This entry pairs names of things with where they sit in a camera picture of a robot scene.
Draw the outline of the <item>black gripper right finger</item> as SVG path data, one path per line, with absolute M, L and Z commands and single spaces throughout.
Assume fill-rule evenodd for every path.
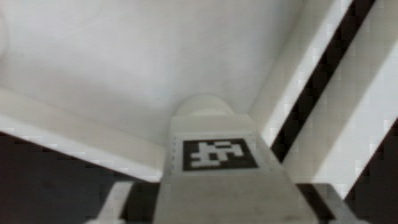
M 316 215 L 316 224 L 369 224 L 356 218 L 328 183 L 298 183 L 296 187 Z

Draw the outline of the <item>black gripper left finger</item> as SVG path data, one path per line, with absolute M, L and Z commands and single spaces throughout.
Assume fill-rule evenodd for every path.
M 157 183 L 113 183 L 97 216 L 83 224 L 152 224 Z

